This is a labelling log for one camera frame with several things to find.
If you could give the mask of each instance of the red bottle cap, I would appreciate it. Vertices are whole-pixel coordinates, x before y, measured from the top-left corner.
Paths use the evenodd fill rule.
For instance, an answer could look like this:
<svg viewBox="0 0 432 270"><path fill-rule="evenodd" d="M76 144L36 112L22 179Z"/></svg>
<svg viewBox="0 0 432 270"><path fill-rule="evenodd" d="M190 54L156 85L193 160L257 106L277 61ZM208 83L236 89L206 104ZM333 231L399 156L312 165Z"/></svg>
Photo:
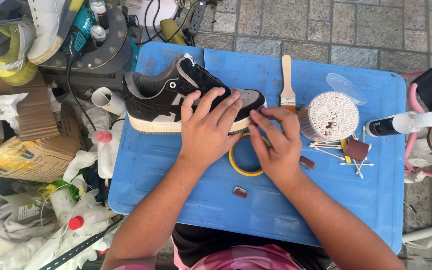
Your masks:
<svg viewBox="0 0 432 270"><path fill-rule="evenodd" d="M75 216L71 218L68 222L69 229L76 230L79 229L85 224L85 219L82 216Z"/></svg>
<svg viewBox="0 0 432 270"><path fill-rule="evenodd" d="M93 133L93 139L96 143L107 144L111 142L113 135L109 131L96 130Z"/></svg>

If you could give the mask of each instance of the white midsole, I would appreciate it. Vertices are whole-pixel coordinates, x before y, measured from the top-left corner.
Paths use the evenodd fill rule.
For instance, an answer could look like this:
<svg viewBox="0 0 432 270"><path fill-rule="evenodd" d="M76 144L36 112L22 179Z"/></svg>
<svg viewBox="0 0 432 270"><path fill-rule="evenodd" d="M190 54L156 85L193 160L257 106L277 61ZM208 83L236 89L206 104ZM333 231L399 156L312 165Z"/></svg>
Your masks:
<svg viewBox="0 0 432 270"><path fill-rule="evenodd" d="M263 107L266 108L267 102L264 100ZM146 133L181 133L181 121L177 122L150 122L141 119L137 119L128 114L129 123L131 126L139 131ZM231 126L228 133L243 130L249 126L251 118L248 116L244 119L236 121Z"/></svg>

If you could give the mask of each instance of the blue table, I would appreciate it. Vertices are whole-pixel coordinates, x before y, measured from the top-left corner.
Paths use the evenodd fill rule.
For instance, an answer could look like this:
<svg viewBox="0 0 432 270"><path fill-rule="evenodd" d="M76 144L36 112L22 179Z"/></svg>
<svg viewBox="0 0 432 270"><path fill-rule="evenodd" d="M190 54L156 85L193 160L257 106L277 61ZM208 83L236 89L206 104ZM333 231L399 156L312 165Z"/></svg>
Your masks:
<svg viewBox="0 0 432 270"><path fill-rule="evenodd" d="M155 76L182 53L191 54L203 65L200 47L149 42L141 48L136 71ZM280 58L214 49L206 49L205 56L206 68L228 87L257 89L266 97L268 107L279 104L283 89ZM291 86L297 106L333 91L326 82L328 73L344 76L368 99L367 104L358 106L358 137L368 120L406 110L406 84L396 73L292 60ZM366 136L366 143L372 144L367 162L374 166L363 166L361 179L354 166L339 165L340 159L309 148L310 141L301 136L302 155L316 162L314 170L304 168L304 172L374 230L394 253L401 248L404 138ZM237 145L239 153L248 153L241 162L254 163L251 145ZM165 175L180 148L180 135L141 134L126 119L109 194L111 209L129 214ZM233 195L235 186L249 191L247 199ZM247 177L237 173L227 154L201 177L177 222L320 246L302 216L266 174Z"/></svg>

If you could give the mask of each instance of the pink chair frame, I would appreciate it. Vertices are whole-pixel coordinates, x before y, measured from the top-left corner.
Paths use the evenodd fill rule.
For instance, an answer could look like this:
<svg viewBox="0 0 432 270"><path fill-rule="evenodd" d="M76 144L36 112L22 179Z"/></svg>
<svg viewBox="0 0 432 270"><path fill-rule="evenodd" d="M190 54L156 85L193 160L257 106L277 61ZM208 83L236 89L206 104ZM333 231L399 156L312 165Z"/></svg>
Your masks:
<svg viewBox="0 0 432 270"><path fill-rule="evenodd" d="M409 78L409 77L415 77L420 76L421 74L425 73L426 70L412 72L408 74L404 74L401 77L403 79ZM411 83L407 89L407 100L409 101L409 104L413 108L413 110L419 112L419 113L425 113L421 105L418 103L416 99L416 89L418 88L418 85L416 83ZM432 177L432 170L422 169L420 167L413 167L408 162L408 158L410 157L411 150L413 149L414 142L416 141L416 138L418 137L418 133L411 133L409 134L409 138L406 142L406 147L404 150L404 173L405 174L416 174L421 171L423 171L426 175L429 177Z"/></svg>

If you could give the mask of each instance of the pink shirt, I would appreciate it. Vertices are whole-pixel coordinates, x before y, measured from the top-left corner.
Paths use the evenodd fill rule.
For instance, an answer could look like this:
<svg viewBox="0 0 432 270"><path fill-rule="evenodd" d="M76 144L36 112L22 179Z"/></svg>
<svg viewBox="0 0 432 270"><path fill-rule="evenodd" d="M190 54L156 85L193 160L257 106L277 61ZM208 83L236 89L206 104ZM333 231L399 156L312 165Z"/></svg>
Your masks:
<svg viewBox="0 0 432 270"><path fill-rule="evenodd" d="M304 270L290 258L288 252L275 244L233 246L207 255L192 267L183 264L175 247L174 264L180 270ZM129 264L114 270L149 270L149 268Z"/></svg>

